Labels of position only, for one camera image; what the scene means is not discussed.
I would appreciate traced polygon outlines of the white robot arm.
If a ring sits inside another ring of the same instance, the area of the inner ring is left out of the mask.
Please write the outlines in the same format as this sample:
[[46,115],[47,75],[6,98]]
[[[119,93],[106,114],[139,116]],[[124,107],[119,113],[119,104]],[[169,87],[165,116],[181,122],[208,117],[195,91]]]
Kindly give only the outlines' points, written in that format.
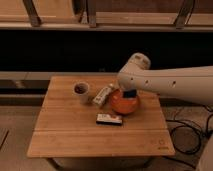
[[117,80],[124,91],[144,90],[200,104],[213,119],[213,66],[151,70],[150,59],[134,53],[120,69]]

